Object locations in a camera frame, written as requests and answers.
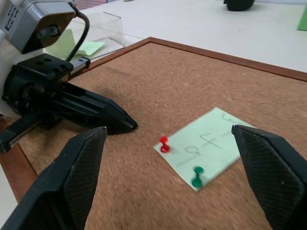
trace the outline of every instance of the clear plastic box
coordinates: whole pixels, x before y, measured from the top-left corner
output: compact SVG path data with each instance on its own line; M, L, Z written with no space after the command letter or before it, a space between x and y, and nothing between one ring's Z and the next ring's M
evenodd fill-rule
M90 30L85 42L95 42L92 44L104 45L91 55L77 54L74 58L85 56L95 61L107 54L113 53L125 47L125 39L121 18L106 12L97 12L87 15L90 20ZM74 45L79 41L84 30L84 21L74 18L68 25L60 39L52 46L45 49L45 52L65 59L72 51Z

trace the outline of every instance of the drawing on sticky note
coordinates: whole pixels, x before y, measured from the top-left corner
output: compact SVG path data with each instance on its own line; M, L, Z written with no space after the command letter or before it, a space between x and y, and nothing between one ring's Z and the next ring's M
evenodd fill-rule
M231 134L232 125L235 124L251 127L225 111L214 108L168 138L171 153L161 153L159 144L154 148L182 179L198 191L199 188L192 185L196 166L204 169L205 186L239 158L236 140Z

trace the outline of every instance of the green paper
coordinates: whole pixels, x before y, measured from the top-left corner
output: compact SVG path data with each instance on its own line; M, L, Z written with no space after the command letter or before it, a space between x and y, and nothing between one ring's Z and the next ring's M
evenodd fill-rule
M169 137L168 153L160 151L161 143L154 148L172 166L178 175L195 191L195 167L202 167L199 175L202 187L222 173L240 157L235 137L231 134L232 125L252 127L244 121L214 108L209 113L190 123Z
M301 18L297 30L307 31L307 6L305 7L303 16Z
M72 30L67 29L62 33L55 44L46 48L46 51L52 56L65 59L74 49L75 45Z
M105 42L83 42L77 54L90 56L99 50Z

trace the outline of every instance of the push pin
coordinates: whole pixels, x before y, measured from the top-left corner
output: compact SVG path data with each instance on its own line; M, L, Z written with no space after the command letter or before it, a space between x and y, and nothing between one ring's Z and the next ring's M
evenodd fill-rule
M167 152L169 152L170 149L171 149L171 148L166 144L167 141L168 141L168 138L167 138L167 137L161 137L161 138L160 138L160 142L162 143L162 146L161 146L161 148L160 148L160 151L161 151L162 153L167 153Z
M192 185L195 188L201 188L203 186L200 174L204 173L205 170L202 167L195 167L194 172L196 173L196 177L192 180Z

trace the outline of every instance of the cork board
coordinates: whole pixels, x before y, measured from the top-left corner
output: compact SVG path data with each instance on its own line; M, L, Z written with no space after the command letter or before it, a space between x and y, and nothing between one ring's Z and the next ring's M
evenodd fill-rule
M240 160L196 193L153 146L218 107L284 136L307 158L306 74L269 65L261 71L261 63L238 65L231 56L219 60L163 42L131 50L71 81L113 99L139 124L107 138L86 229L270 230ZM249 62L255 66L244 66ZM40 173L83 130L63 121L51 131L35 129L20 145Z

